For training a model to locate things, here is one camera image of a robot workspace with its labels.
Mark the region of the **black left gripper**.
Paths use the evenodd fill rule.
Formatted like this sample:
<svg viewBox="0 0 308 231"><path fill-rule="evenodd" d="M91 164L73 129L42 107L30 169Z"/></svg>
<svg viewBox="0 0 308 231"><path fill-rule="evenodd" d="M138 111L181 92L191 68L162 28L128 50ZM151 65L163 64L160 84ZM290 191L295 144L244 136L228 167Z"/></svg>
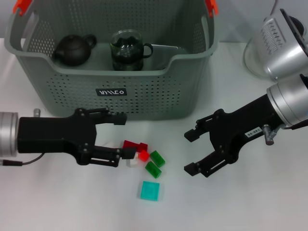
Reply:
<svg viewBox="0 0 308 231"><path fill-rule="evenodd" d="M118 167L120 159L134 159L137 148L95 146L97 124L125 125L125 113L109 108L78 108L69 117L22 117L18 127L18 152L68 153L79 165Z"/></svg>

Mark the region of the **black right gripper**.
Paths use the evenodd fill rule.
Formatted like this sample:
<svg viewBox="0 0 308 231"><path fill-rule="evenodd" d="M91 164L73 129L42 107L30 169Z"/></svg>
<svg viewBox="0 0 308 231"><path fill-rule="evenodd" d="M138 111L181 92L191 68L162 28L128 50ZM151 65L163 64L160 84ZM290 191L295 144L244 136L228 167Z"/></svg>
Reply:
<svg viewBox="0 0 308 231"><path fill-rule="evenodd" d="M247 132L263 125L275 129L281 124L282 120L266 94L232 113L218 110L214 114L198 119L195 129L185 132L184 137L194 142L209 132L215 151L196 163L186 165L184 171L191 176L202 174L208 178L227 164L236 162L240 149L246 143L263 135L261 132L248 137Z"/></svg>

